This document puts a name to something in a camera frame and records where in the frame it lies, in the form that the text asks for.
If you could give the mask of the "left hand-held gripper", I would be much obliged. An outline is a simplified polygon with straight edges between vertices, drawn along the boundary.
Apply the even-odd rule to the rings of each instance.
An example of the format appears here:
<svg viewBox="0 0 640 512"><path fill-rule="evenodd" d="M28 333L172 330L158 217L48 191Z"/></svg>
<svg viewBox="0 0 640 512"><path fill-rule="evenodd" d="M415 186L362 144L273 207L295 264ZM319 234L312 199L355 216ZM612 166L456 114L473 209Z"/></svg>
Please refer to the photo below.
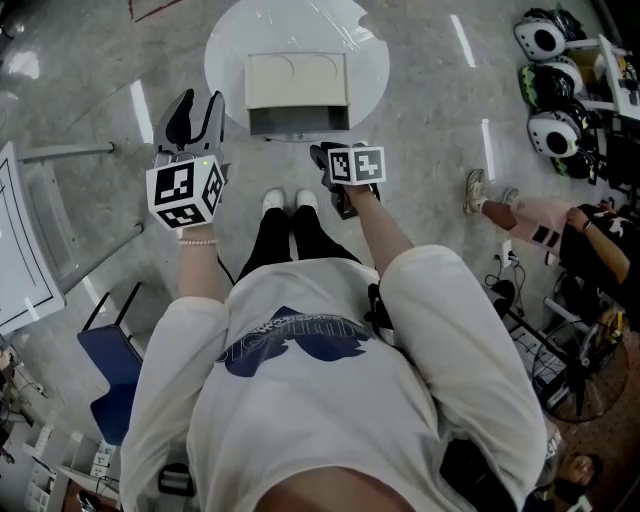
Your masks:
<svg viewBox="0 0 640 512"><path fill-rule="evenodd" d="M227 183L229 165L219 148L224 140L225 99L210 98L194 148L204 155L181 152L191 141L190 112L194 90L187 89L167 108L154 128L154 166L146 171L150 214L167 230L212 222Z"/></svg>

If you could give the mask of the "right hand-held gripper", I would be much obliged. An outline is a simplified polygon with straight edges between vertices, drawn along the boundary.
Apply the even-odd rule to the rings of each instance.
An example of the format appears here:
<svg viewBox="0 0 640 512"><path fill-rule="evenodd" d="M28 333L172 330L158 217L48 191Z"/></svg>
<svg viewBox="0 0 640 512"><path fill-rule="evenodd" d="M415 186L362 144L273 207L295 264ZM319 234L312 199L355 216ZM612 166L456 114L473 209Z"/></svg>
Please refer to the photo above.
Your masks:
<svg viewBox="0 0 640 512"><path fill-rule="evenodd" d="M386 181L383 147L322 142L311 145L309 153L323 173L322 184L331 193L331 203L342 220L358 216L345 186L368 187L374 197L380 199L378 185Z"/></svg>

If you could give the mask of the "cream drawer box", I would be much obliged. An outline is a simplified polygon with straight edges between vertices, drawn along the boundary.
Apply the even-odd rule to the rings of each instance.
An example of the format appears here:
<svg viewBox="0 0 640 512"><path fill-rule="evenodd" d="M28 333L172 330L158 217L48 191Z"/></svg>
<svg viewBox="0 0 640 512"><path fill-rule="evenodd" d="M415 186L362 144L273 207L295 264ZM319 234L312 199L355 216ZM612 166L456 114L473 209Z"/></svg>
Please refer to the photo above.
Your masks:
<svg viewBox="0 0 640 512"><path fill-rule="evenodd" d="M250 54L245 61L248 110L348 107L346 55L327 52Z"/></svg>

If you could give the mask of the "person's right forearm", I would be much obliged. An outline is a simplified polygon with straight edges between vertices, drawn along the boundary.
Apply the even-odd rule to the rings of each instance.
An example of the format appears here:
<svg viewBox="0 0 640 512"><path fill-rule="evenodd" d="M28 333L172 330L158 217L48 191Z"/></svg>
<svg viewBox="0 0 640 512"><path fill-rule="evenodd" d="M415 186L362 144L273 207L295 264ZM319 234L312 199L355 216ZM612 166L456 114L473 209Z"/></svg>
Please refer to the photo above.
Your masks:
<svg viewBox="0 0 640 512"><path fill-rule="evenodd" d="M345 192L360 219L375 268L383 276L389 265L414 245L368 185L346 186Z"/></svg>

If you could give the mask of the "person's left forearm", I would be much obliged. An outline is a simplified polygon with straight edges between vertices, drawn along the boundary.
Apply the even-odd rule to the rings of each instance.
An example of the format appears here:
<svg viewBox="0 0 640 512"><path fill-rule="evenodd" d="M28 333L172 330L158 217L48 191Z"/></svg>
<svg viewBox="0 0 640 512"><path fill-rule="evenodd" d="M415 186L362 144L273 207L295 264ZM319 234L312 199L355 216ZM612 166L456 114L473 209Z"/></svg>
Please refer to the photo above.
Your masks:
<svg viewBox="0 0 640 512"><path fill-rule="evenodd" d="M226 276L218 261L212 224L185 228L179 237L179 246L178 297L224 303Z"/></svg>

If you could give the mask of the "person's black trousers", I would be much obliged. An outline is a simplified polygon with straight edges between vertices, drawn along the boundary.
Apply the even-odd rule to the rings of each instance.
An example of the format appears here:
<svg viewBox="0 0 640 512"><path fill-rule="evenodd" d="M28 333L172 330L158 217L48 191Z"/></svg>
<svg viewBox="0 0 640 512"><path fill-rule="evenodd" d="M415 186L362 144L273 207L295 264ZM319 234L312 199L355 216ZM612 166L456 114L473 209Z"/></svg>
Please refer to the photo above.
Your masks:
<svg viewBox="0 0 640 512"><path fill-rule="evenodd" d="M282 208L270 208L263 215L253 251L238 280L260 267L292 262L290 234L294 236L300 260L341 258L359 263L352 253L323 230L313 207L301 206L292 217Z"/></svg>

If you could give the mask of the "white table with grey legs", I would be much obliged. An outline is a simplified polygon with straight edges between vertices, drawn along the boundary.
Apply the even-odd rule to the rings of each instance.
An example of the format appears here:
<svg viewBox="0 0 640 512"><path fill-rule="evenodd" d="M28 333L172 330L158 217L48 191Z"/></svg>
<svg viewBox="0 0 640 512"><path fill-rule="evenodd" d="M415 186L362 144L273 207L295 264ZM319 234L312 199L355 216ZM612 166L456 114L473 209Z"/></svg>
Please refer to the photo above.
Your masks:
<svg viewBox="0 0 640 512"><path fill-rule="evenodd" d="M86 263L74 260L74 235L51 162L109 154L111 142L0 149L0 335L56 313L66 295L108 258L142 234L135 224Z"/></svg>

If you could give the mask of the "white printed t-shirt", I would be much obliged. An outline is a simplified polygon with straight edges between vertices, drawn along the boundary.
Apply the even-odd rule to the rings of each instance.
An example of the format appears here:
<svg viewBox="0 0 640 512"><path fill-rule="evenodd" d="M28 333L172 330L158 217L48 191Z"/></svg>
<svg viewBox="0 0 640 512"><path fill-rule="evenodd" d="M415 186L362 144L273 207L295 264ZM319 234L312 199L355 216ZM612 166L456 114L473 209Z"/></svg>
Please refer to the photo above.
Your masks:
<svg viewBox="0 0 640 512"><path fill-rule="evenodd" d="M125 512L254 512L276 484L340 467L416 512L475 512L439 469L473 441L520 512L547 434L521 358L463 260L429 245L383 276L345 259L261 267L224 303L179 298L143 359L121 448ZM193 498L160 493L189 466Z"/></svg>

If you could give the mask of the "blue chair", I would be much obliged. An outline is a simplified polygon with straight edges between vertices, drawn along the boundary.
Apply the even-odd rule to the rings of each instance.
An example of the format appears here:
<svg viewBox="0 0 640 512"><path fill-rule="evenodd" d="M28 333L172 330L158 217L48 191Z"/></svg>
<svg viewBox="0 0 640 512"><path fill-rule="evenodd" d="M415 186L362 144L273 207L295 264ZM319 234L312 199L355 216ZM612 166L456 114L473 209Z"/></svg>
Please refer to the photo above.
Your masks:
<svg viewBox="0 0 640 512"><path fill-rule="evenodd" d="M140 287L141 282L137 282L113 323L93 327L109 298L106 293L77 334L79 344L109 385L108 391L91 403L90 410L105 442L115 446L122 445L128 432L142 367L142 357L131 343L132 336L121 327Z"/></svg>

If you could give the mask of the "white metal rack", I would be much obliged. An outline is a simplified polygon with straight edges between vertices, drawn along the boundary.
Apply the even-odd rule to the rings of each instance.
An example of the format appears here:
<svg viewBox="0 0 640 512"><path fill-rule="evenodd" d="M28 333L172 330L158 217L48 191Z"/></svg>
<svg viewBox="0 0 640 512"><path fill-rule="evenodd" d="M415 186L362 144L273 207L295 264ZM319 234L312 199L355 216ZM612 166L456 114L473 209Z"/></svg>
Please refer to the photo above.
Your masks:
<svg viewBox="0 0 640 512"><path fill-rule="evenodd" d="M585 108L592 111L613 112L619 116L640 121L640 82L637 81L636 100L632 100L633 91L631 85L624 85L626 77L621 65L622 61L629 63L628 58L633 56L630 50L615 46L602 34L592 39L567 42L566 49L568 51L597 49L603 62L602 76L606 79L612 100L580 99Z"/></svg>

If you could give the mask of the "black floor fan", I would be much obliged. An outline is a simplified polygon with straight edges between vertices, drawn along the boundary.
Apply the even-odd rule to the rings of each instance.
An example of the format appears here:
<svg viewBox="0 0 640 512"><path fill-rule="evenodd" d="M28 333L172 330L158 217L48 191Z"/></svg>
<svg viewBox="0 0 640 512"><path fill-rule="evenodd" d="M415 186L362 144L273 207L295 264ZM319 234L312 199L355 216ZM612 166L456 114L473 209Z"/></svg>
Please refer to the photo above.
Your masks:
<svg viewBox="0 0 640 512"><path fill-rule="evenodd" d="M557 327L540 342L532 365L532 384L543 410L573 424L604 416L621 397L628 377L622 335L600 322Z"/></svg>

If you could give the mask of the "black waist pouch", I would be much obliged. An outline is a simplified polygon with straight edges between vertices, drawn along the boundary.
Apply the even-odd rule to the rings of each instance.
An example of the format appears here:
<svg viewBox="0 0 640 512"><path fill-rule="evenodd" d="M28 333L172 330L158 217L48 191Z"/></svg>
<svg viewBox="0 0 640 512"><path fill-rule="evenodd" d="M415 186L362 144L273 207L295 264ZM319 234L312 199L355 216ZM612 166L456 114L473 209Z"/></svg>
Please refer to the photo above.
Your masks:
<svg viewBox="0 0 640 512"><path fill-rule="evenodd" d="M475 512L519 512L481 449L471 440L449 442L439 473L448 487Z"/></svg>

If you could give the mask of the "white storage shelves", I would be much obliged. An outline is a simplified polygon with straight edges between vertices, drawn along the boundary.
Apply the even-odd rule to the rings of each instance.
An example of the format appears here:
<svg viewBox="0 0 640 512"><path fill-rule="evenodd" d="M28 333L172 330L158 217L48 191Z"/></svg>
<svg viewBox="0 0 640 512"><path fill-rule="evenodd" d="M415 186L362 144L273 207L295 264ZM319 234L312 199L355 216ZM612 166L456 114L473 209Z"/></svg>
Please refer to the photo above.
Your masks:
<svg viewBox="0 0 640 512"><path fill-rule="evenodd" d="M119 448L53 424L34 425L23 443L34 461L24 505L28 512L62 512L67 491L78 487L113 507L120 505Z"/></svg>

